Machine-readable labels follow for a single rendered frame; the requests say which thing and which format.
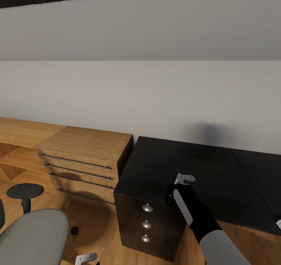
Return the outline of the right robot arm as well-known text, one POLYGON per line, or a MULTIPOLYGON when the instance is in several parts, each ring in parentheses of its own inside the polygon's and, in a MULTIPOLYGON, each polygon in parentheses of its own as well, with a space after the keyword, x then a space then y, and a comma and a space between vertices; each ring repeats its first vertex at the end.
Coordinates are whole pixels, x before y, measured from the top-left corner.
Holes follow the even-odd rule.
POLYGON ((174 196, 187 224, 193 230, 207 265, 251 265, 217 223, 210 208, 196 196, 191 185, 183 183, 194 182, 195 178, 181 174, 177 174, 176 178, 176 183, 169 184, 167 191, 174 196))

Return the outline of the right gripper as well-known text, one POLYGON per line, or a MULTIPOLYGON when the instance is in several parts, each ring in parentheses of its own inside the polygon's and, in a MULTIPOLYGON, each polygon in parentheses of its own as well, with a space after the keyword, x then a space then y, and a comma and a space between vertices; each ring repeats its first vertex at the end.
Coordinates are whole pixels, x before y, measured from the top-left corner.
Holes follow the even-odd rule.
POLYGON ((173 195, 174 189, 177 188, 177 186, 179 186, 177 183, 169 184, 169 186, 167 186, 167 191, 169 191, 170 195, 173 195))

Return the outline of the swivel chair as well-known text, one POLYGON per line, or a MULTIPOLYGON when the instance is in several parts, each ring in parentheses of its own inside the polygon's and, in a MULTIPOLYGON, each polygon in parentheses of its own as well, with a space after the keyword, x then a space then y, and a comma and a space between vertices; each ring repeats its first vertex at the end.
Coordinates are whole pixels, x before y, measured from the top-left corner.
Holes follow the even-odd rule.
MULTIPOLYGON (((7 190, 11 198, 22 199, 23 215, 0 234, 0 265, 60 265, 70 226, 68 215, 56 208, 31 209, 31 198, 44 192, 41 185, 21 183, 7 190)), ((0 198, 0 229, 5 224, 5 211, 0 198)))

